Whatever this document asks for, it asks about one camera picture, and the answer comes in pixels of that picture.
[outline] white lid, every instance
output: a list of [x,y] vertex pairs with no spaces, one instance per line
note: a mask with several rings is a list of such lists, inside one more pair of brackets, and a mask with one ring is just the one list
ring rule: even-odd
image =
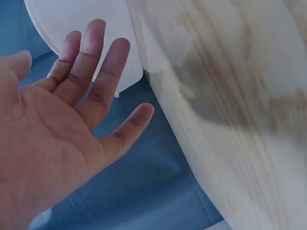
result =
[[112,42],[119,37],[128,39],[131,49],[116,96],[142,78],[142,63],[126,0],[25,0],[25,5],[39,34],[56,54],[70,31],[84,33],[91,20],[105,20],[105,47],[94,79]]

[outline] blurred wooden object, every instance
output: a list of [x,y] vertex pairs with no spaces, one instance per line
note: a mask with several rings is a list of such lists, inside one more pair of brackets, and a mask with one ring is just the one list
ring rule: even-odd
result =
[[128,3],[152,88],[228,224],[306,230],[307,0]]

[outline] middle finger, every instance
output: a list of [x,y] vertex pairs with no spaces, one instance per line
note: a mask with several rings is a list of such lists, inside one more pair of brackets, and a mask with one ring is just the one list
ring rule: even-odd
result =
[[74,107],[86,94],[104,46],[106,23],[91,21],[85,32],[84,42],[67,79],[54,91],[66,104]]

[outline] wooden surface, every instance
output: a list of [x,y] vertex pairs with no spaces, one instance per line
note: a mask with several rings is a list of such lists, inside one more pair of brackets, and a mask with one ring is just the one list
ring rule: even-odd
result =
[[60,53],[66,35],[73,30],[85,32],[93,19],[106,21],[105,46],[94,79],[112,42],[124,37],[131,48],[126,67],[120,79],[116,96],[143,76],[140,54],[126,0],[24,0],[29,15],[49,47]]
[[307,229],[307,0],[128,0],[143,66],[233,230]]

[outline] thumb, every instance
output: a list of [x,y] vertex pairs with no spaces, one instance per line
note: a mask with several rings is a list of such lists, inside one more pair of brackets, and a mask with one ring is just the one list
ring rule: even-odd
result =
[[18,81],[23,80],[29,74],[32,65],[32,57],[29,51],[21,51],[2,58],[8,67],[15,72]]

